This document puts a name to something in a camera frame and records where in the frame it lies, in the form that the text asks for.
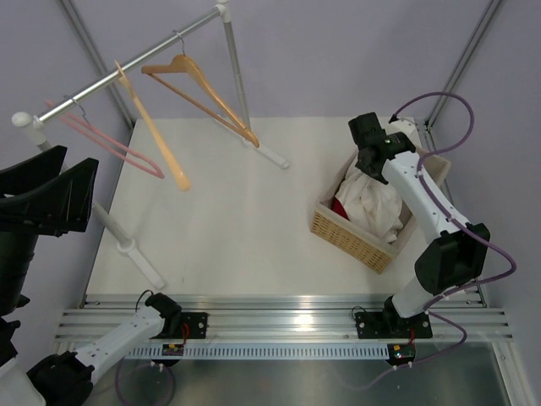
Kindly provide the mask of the white printed t shirt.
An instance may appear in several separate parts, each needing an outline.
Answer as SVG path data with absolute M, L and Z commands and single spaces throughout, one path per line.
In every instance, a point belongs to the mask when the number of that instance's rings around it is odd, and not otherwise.
M 397 240 L 402 198 L 389 184 L 362 173 L 352 162 L 335 196 L 344 206 L 349 222 L 386 243 Z

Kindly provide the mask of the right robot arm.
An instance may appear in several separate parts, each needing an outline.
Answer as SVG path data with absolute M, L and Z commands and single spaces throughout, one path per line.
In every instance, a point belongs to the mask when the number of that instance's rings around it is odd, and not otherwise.
M 427 309 L 451 288 L 480 276 L 489 230 L 471 224 L 452 206 L 422 165 L 425 155 L 404 132 L 388 133 L 373 112 L 351 119 L 348 127 L 358 148 L 357 168 L 395 188 L 428 244 L 405 288 L 390 296 L 382 310 L 355 314 L 358 337 L 431 338 Z

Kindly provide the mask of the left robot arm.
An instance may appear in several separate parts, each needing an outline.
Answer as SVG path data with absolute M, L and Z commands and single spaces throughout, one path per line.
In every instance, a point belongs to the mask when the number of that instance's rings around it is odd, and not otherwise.
M 29 369 L 19 363 L 14 334 L 21 321 L 10 315 L 30 298 L 24 285 L 41 238 L 83 233 L 99 162 L 87 158 L 64 169 L 66 147 L 54 146 L 1 171 L 1 403 L 82 405 L 96 383 L 128 353 L 156 337 L 173 337 L 182 307 L 163 292 L 100 336 L 72 348 L 55 348 Z

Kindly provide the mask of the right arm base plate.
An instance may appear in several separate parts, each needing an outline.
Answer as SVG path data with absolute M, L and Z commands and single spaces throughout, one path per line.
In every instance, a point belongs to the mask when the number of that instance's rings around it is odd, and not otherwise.
M 359 339 L 409 339 L 432 338 L 433 331 L 429 317 L 425 314 L 407 319 L 387 318 L 383 311 L 354 314 Z

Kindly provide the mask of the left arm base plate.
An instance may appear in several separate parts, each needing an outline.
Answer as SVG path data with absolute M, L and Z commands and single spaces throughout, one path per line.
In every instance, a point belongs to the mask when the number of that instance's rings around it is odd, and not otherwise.
M 206 338 L 209 314 L 206 312 L 182 311 L 171 320 L 166 319 L 162 330 L 152 339 L 193 339 Z

